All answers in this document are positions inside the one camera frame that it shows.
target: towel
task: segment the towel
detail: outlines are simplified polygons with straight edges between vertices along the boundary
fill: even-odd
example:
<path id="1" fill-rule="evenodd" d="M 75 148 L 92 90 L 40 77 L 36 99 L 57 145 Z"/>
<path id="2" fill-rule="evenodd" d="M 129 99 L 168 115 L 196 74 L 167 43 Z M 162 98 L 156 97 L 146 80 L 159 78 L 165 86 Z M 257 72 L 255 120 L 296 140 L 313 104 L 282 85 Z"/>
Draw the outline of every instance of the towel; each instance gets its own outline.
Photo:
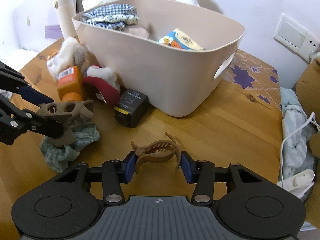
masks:
<path id="1" fill-rule="evenodd" d="M 280 88 L 282 108 L 283 138 L 303 125 L 308 119 L 301 104 L 291 89 Z M 316 133 L 316 129 L 307 125 L 288 138 L 283 146 L 284 165 L 283 178 L 287 179 L 301 171 L 313 168 L 314 157 L 307 153 L 307 141 Z"/>
<path id="2" fill-rule="evenodd" d="M 81 20 L 90 25 L 122 31 L 125 25 L 137 24 L 141 19 L 137 9 L 129 4 L 109 4 L 82 15 Z"/>
<path id="3" fill-rule="evenodd" d="M 57 173 L 67 169 L 68 163 L 74 161 L 84 147 L 100 140 L 100 134 L 95 124 L 73 128 L 72 133 L 76 136 L 77 141 L 62 148 L 48 144 L 47 136 L 41 142 L 40 150 L 44 155 L 45 163 Z"/>

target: white cable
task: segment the white cable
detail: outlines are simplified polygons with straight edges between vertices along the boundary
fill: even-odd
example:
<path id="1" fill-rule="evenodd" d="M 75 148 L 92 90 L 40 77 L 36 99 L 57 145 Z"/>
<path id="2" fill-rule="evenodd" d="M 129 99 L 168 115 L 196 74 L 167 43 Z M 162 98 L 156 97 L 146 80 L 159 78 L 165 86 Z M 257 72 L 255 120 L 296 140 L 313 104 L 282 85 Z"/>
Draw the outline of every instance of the white cable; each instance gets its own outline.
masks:
<path id="1" fill-rule="evenodd" d="M 315 118 L 315 113 L 312 112 L 310 117 L 307 119 L 307 121 L 301 125 L 299 128 L 297 128 L 295 131 L 293 131 L 292 133 L 290 133 L 283 141 L 280 147 L 280 178 L 281 178 L 281 185 L 282 188 L 284 188 L 284 181 L 283 181 L 283 145 L 284 142 L 291 137 L 292 135 L 294 135 L 296 132 L 300 131 L 301 129 L 305 128 L 309 123 L 313 123 L 314 125 L 316 125 L 318 131 L 320 131 L 320 126 L 317 124 L 316 122 L 316 118 Z"/>

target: white water bottle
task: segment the white water bottle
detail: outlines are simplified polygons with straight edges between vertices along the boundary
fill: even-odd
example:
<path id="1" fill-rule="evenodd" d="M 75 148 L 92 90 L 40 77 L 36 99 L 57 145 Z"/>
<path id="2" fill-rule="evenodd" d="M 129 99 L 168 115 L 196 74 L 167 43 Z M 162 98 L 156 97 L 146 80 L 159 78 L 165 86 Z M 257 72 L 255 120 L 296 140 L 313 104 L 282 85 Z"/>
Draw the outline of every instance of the white water bottle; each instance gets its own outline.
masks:
<path id="1" fill-rule="evenodd" d="M 76 37 L 76 29 L 71 19 L 76 15 L 73 0 L 53 0 L 53 6 L 57 12 L 63 38 L 66 39 L 67 37 Z"/>

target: brown hair clip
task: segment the brown hair clip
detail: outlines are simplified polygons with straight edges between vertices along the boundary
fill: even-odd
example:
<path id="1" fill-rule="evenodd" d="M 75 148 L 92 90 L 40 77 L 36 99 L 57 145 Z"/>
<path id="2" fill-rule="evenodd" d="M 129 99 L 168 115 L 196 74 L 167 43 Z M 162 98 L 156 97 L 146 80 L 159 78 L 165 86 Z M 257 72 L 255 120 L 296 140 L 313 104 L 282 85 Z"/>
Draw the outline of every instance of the brown hair clip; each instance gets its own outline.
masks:
<path id="1" fill-rule="evenodd" d="M 139 147 L 135 145 L 133 141 L 131 141 L 132 148 L 135 151 L 136 156 L 138 157 L 135 166 L 136 173 L 139 172 L 139 168 L 143 163 L 165 163 L 170 160 L 173 155 L 177 157 L 176 171 L 178 170 L 181 162 L 180 148 L 178 147 L 175 139 L 170 134 L 168 134 L 167 132 L 165 132 L 164 134 L 168 136 L 171 141 L 159 140 L 145 147 Z M 168 152 L 155 154 L 155 152 L 157 151 L 161 152 L 164 150 L 168 150 Z"/>

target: light switch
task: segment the light switch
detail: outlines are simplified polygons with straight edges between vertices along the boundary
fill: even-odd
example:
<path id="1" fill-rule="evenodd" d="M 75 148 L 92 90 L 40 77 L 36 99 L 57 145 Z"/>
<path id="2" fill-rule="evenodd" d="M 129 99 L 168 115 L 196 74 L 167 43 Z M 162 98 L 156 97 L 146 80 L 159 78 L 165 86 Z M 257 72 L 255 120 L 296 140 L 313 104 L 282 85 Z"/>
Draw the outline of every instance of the light switch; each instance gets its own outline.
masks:
<path id="1" fill-rule="evenodd" d="M 293 50 L 293 52 L 298 52 L 307 32 L 305 27 L 283 14 L 278 23 L 274 38 Z"/>
<path id="2" fill-rule="evenodd" d="M 283 22 L 283 25 L 279 32 L 279 36 L 289 41 L 295 47 L 300 47 L 303 42 L 302 32 L 297 30 L 286 21 Z"/>

